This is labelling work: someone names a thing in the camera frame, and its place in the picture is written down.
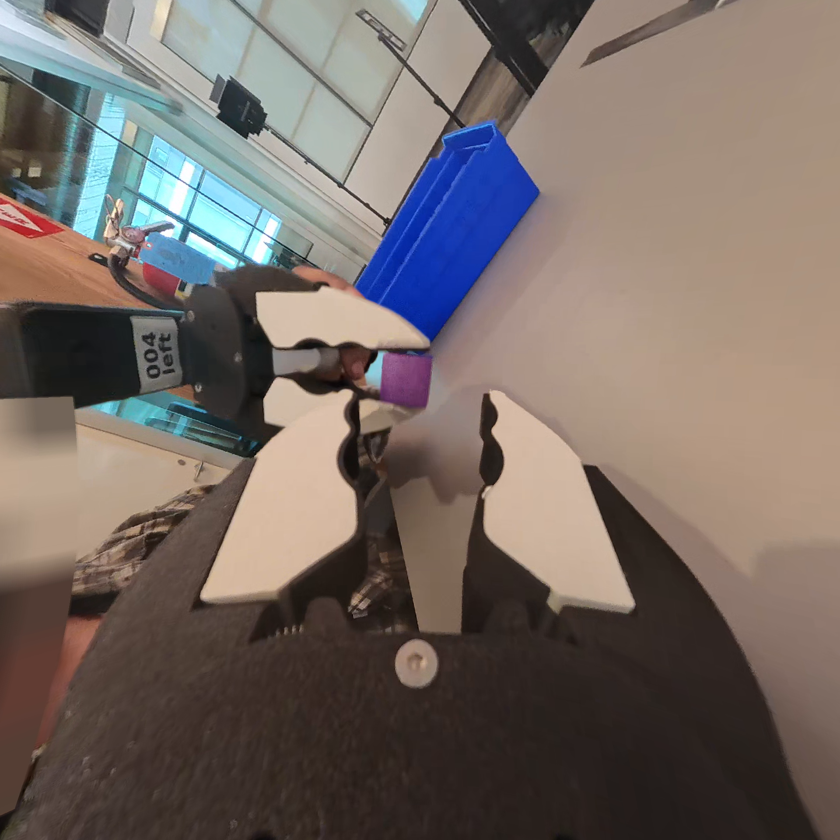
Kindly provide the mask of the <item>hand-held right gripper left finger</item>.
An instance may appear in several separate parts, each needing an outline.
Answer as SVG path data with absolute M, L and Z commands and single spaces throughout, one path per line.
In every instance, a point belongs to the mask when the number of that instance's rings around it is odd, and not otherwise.
M 361 534 L 358 399 L 333 392 L 255 459 L 200 593 L 207 605 L 267 602 Z

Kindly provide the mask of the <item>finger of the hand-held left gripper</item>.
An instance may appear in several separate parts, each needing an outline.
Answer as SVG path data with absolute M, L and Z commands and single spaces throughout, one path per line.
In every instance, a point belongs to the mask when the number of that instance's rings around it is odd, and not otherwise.
M 261 291 L 256 318 L 273 348 L 292 350 L 320 342 L 331 348 L 355 344 L 367 350 L 426 351 L 429 338 L 390 309 L 331 287 Z
M 362 435 L 387 432 L 422 413 L 421 408 L 384 402 L 371 390 L 346 383 L 321 381 L 304 375 L 277 377 L 263 399 L 267 425 L 288 427 L 328 404 L 334 395 L 356 400 Z

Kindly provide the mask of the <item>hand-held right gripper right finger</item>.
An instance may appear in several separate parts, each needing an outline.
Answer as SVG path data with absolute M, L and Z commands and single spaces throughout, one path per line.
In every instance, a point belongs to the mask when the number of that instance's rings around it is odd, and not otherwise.
M 630 615 L 636 608 L 580 457 L 501 391 L 482 396 L 481 489 L 463 573 L 463 633 L 519 605 L 545 629 L 566 608 Z

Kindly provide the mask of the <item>purple cube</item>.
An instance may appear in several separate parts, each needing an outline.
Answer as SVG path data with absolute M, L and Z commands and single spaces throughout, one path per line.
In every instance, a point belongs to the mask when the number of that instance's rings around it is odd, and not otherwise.
M 423 410 L 428 403 L 434 357 L 430 353 L 383 355 L 380 399 L 404 408 Z

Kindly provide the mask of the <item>blue plastic bin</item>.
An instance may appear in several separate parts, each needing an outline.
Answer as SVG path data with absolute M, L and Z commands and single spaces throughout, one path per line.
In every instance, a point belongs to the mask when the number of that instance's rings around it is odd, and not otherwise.
M 494 122 L 450 133 L 355 286 L 434 340 L 538 196 Z

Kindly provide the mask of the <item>person's left forearm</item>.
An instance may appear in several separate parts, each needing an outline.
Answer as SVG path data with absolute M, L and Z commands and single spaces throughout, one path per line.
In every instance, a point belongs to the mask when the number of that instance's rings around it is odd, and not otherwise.
M 388 436 L 378 433 L 359 439 L 368 565 L 348 608 L 350 618 L 363 630 L 385 634 L 404 633 L 417 625 L 391 492 L 382 471 Z M 87 620 L 104 616 L 153 550 L 215 488 L 205 485 L 185 490 L 120 523 L 96 549 L 76 562 L 69 616 Z

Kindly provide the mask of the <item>person's left hand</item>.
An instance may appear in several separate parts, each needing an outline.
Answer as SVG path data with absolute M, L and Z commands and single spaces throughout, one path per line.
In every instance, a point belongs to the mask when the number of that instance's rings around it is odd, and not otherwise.
M 339 291 L 362 298 L 361 293 L 347 280 L 327 270 L 313 266 L 296 266 L 292 272 L 298 277 L 313 283 L 330 286 Z M 373 353 L 358 347 L 339 351 L 339 361 L 318 371 L 320 379 L 326 382 L 364 383 L 364 376 L 371 364 Z

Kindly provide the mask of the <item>red fire extinguisher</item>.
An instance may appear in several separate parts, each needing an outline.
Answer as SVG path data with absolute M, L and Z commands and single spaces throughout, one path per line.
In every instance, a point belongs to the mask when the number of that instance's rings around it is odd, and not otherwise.
M 179 308 L 196 287 L 213 287 L 226 266 L 172 236 L 169 219 L 126 224 L 124 203 L 104 199 L 106 255 L 90 260 L 107 267 L 117 285 L 142 303 L 159 309 Z

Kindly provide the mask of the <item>red arrow sign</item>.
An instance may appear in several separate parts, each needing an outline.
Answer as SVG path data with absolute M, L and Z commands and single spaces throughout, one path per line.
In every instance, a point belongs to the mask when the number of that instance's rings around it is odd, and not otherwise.
M 53 220 L 7 196 L 1 196 L 1 228 L 26 239 L 46 238 L 65 232 L 65 229 Z

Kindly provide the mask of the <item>black ceiling pole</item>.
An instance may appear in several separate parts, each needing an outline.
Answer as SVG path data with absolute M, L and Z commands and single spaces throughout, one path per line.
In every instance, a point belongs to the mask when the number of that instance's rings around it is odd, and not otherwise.
M 406 45 L 396 35 L 396 33 L 386 27 L 378 17 L 374 16 L 366 9 L 357 10 L 355 12 L 355 16 L 375 33 L 378 42 L 386 48 L 400 67 L 408 73 L 408 75 L 413 78 L 422 89 L 425 90 L 432 99 L 434 105 L 441 109 L 457 128 L 464 129 L 466 124 L 461 121 L 460 117 L 447 105 L 447 103 L 436 93 L 436 91 L 432 89 L 415 71 L 415 69 L 410 66 L 403 54 Z

